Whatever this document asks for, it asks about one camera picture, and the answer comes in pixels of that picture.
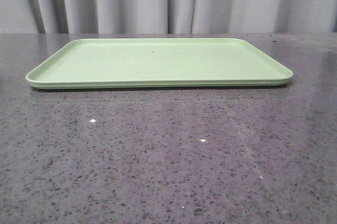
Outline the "light green rectangular tray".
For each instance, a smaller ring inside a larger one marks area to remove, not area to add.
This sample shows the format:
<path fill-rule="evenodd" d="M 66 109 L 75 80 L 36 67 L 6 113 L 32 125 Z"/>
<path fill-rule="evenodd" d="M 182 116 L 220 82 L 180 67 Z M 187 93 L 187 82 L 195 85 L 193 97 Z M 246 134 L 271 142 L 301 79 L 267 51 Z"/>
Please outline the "light green rectangular tray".
<path fill-rule="evenodd" d="M 281 86 L 293 72 L 237 38 L 69 42 L 26 75 L 38 89 Z"/>

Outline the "grey pleated curtain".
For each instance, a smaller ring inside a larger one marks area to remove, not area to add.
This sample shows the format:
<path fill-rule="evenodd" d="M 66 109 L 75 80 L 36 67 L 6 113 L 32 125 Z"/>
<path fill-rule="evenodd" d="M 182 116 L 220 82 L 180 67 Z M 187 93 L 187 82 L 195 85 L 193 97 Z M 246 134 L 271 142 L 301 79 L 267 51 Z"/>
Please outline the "grey pleated curtain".
<path fill-rule="evenodd" d="M 335 31 L 336 0 L 1 0 L 9 34 Z"/>

